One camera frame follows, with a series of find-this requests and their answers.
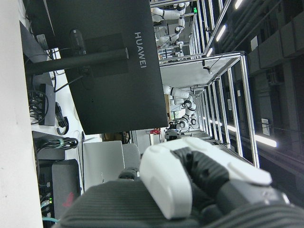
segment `monitor back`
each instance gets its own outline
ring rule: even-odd
[[[148,0],[47,0],[47,8],[59,48],[71,47],[70,31],[78,29],[88,54],[128,49],[128,60],[92,65],[89,83],[69,85],[86,134],[168,125]],[[66,76],[80,75],[73,68]]]

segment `white desk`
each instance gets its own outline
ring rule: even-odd
[[[19,19],[24,19],[21,3],[3,0],[0,7],[0,215],[1,227],[36,228],[42,227],[42,220],[31,130],[57,132],[55,127],[30,125],[19,27]],[[65,76],[58,77],[58,86],[65,82]],[[70,122],[67,136],[79,139],[82,127],[74,116],[69,88],[56,95]],[[67,151],[66,158],[77,158],[76,150]]]

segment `monitor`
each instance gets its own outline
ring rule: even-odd
[[[86,54],[128,49],[129,59],[90,65],[69,85],[86,134],[168,126],[149,0],[47,0],[46,9],[59,49],[73,47],[73,30]],[[80,75],[66,70],[69,82]]]

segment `ceiling light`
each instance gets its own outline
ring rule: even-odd
[[[234,7],[236,8],[236,10],[239,8],[240,4],[242,3],[243,0],[237,0],[236,4],[234,5]]]
[[[218,36],[216,38],[216,41],[218,42],[220,40],[220,38],[222,37],[223,33],[225,32],[226,29],[226,25],[223,25],[223,27],[221,28],[221,30],[218,33]]]
[[[220,126],[223,126],[223,124],[220,122],[220,123],[218,123],[218,121],[215,121],[215,124],[219,124]]]
[[[212,51],[213,51],[213,48],[210,48],[208,53],[207,53],[207,57],[209,57],[211,55]]]
[[[228,128],[228,130],[230,130],[232,132],[237,132],[237,129],[235,127],[233,127],[233,126],[227,125],[227,128]],[[265,137],[260,136],[260,135],[255,135],[255,140],[257,142],[266,144],[268,146],[277,147],[276,141],[274,141],[272,139],[265,138]]]
[[[260,136],[260,135],[255,135],[255,139],[256,139],[256,141],[258,141],[260,143],[264,143],[268,146],[272,146],[272,147],[277,146],[276,141],[274,141],[272,139],[265,138],[265,137]]]
[[[237,129],[233,126],[227,125],[228,130],[232,131],[232,132],[237,132]]]

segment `white device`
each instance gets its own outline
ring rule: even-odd
[[[146,149],[140,177],[166,219],[185,218],[192,208],[191,184],[180,160],[164,144]]]
[[[167,219],[186,218],[192,206],[189,178],[180,160],[171,151],[189,147],[210,157],[229,173],[230,180],[269,186],[269,172],[194,137],[185,137],[147,148],[140,165],[140,176],[149,193]]]
[[[85,190],[118,179],[119,174],[124,170],[121,141],[88,142],[83,145]]]

